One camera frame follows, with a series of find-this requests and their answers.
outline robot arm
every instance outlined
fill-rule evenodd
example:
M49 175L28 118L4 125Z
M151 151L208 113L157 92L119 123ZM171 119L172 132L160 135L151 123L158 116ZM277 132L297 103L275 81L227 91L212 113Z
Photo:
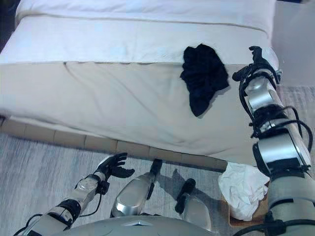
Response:
M126 160L126 156L127 153L121 153L105 158L93 174L77 183L68 198L29 225L23 235L53 235L69 229L96 194L106 194L110 176L126 178L134 173L134 170L120 167L124 164L122 161Z
M252 120L252 137L259 139L252 148L257 167L271 178L269 211L265 224L246 228L235 235L264 229L266 235L272 236L310 236L315 230L315 181L308 174L313 135L299 120L296 110L285 107L279 99L278 74L262 60L261 48L250 49L254 63L234 73L233 79L240 81L240 100ZM288 109L294 110L295 120L288 117ZM308 132L308 147L302 140L301 126Z

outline wall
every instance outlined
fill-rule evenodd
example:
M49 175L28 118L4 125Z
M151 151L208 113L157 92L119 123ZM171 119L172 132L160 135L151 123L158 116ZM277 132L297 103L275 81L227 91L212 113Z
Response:
M283 85L315 86L315 0L277 2L272 44Z

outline bed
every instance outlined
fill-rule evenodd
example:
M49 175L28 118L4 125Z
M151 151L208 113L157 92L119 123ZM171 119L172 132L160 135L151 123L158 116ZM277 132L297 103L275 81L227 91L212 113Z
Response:
M22 0L0 54L2 132L212 167L254 164L233 72L270 47L275 0ZM195 117L183 52L214 48L229 73Z

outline crumpled white towel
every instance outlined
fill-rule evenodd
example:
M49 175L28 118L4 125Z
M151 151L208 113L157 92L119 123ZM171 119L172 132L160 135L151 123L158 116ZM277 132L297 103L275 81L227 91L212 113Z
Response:
M231 216L251 221L258 208L258 201L264 198L269 177L258 168L236 163L228 163L226 171L219 176L219 187L230 205Z

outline gray carpet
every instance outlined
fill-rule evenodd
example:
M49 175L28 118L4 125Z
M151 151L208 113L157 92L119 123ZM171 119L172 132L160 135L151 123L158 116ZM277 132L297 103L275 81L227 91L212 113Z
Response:
M294 105L300 118L314 131L315 88L279 88L286 105ZM107 154L86 150L57 147L20 140L0 134L0 235L13 235L35 213L45 213L69 194L77 181L91 173ZM149 170L151 161L129 158L126 166L136 170L133 177ZM219 173L196 169L174 163L164 163L161 176L144 211L150 214L179 218L174 211L174 198L187 178L197 182L195 194L210 210L216 235L230 236L237 229L228 226L219 211L221 198L217 179ZM109 217L110 209L118 192L130 181L110 178L110 189L99 211L90 217L78 219L75 226ZM87 208L92 212L98 199Z

